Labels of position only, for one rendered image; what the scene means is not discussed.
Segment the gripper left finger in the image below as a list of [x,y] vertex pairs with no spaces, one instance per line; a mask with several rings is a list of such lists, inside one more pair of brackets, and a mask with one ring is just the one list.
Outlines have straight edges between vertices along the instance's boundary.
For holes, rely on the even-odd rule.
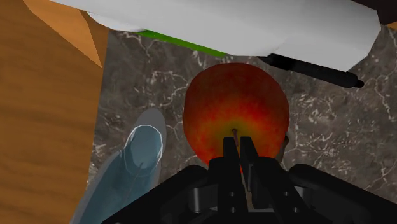
[[221,224],[246,213],[239,154],[233,137],[209,168],[189,165],[101,224]]

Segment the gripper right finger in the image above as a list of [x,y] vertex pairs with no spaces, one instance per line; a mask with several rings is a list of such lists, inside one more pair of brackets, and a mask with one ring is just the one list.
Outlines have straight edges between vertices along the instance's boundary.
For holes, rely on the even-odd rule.
[[240,139],[240,164],[254,207],[271,204],[279,224],[397,224],[397,204],[310,165],[284,170]]

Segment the red yellow apple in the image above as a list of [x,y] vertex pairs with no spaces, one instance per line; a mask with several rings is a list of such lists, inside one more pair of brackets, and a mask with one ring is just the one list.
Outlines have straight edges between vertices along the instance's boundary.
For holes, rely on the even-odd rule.
[[216,64],[198,73],[187,88],[183,130],[205,164],[222,156],[224,137],[250,137],[260,156],[276,157],[288,127],[286,94],[259,67]]

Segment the blue grey oblong object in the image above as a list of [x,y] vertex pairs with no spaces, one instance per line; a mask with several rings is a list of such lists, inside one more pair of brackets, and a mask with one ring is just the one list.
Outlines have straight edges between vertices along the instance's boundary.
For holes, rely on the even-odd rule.
[[157,186],[166,124],[156,108],[142,112],[122,149],[100,166],[69,224],[101,224]]

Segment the green flat object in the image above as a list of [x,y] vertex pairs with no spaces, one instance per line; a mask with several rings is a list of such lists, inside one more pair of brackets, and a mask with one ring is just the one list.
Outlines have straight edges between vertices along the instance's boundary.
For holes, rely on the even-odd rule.
[[175,44],[175,45],[178,45],[178,46],[187,47],[187,48],[189,48],[191,50],[207,53],[207,54],[213,55],[215,57],[222,58],[222,57],[226,56],[226,53],[224,53],[224,52],[220,52],[220,51],[217,51],[217,50],[205,47],[205,46],[201,46],[201,45],[197,45],[197,44],[190,43],[190,42],[187,42],[187,41],[183,41],[181,39],[177,39],[177,38],[173,38],[173,37],[170,37],[170,36],[166,36],[164,34],[160,34],[160,33],[154,32],[154,31],[150,31],[150,30],[144,30],[144,31],[141,31],[141,32],[137,32],[137,34],[141,35],[141,36],[148,37],[148,38],[164,41],[164,42],[167,42],[167,43],[172,43],[172,44]]

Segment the white flat object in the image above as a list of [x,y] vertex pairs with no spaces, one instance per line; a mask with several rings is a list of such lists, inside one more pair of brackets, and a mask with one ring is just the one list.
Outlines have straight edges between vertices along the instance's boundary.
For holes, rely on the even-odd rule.
[[340,71],[381,29],[353,0],[52,0],[114,30],[149,30],[236,56],[272,53]]

